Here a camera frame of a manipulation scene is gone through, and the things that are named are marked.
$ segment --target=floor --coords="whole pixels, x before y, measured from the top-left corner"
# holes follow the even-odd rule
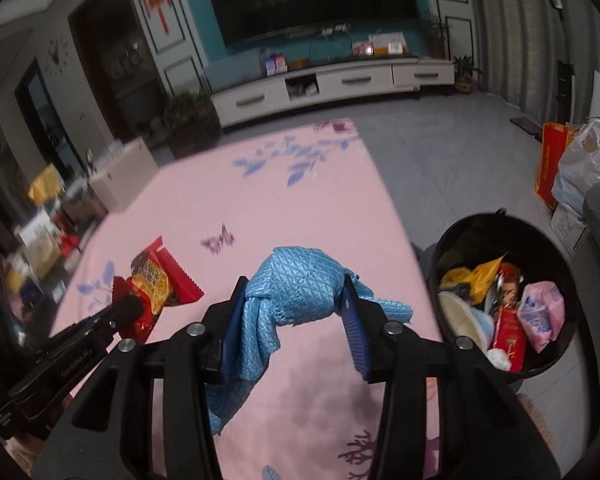
[[[458,219],[506,210],[535,225],[566,252],[549,227],[551,211],[536,198],[540,144],[509,123],[520,110],[496,96],[428,96],[308,112],[234,131],[220,144],[285,128],[354,120],[411,242],[435,243]],[[155,153],[159,163],[173,160]],[[560,361],[526,380],[520,392],[543,414],[564,475],[586,449],[589,401],[584,357],[574,338]]]

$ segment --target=pink plastic bag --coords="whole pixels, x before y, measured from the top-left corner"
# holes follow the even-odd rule
[[[522,292],[518,319],[531,345],[540,353],[555,341],[564,324],[564,298],[554,282],[527,285]]]

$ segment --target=white tv cabinet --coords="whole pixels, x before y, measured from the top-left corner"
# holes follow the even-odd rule
[[[318,94],[290,98],[285,80],[315,75]],[[421,86],[452,85],[453,63],[429,57],[360,59],[294,70],[213,94],[220,124],[233,126],[269,114],[315,104]]]

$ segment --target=potted plant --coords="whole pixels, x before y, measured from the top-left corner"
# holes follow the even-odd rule
[[[456,66],[456,90],[462,94],[470,94],[473,89],[474,72],[484,75],[484,72],[474,66],[473,56],[454,57]]]
[[[418,21],[429,55],[435,59],[446,59],[445,40],[449,34],[449,23],[443,21],[437,14],[428,12],[421,14]]]
[[[173,133],[169,145],[176,158],[215,146],[222,131],[214,104],[203,90],[173,95],[164,109],[164,122]]]

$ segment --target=metal bolt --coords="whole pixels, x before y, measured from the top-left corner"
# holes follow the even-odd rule
[[[461,335],[458,339],[456,339],[456,344],[461,350],[470,350],[474,347],[474,342],[465,335]]]
[[[202,323],[191,323],[187,326],[187,334],[192,335],[193,337],[203,335],[205,330],[206,327]]]
[[[397,321],[387,321],[384,324],[384,331],[391,335],[400,334],[402,333],[403,329],[404,327],[402,324],[398,323]]]
[[[118,348],[120,348],[121,352],[129,352],[133,350],[136,346],[136,342],[133,339],[123,339],[118,343]]]

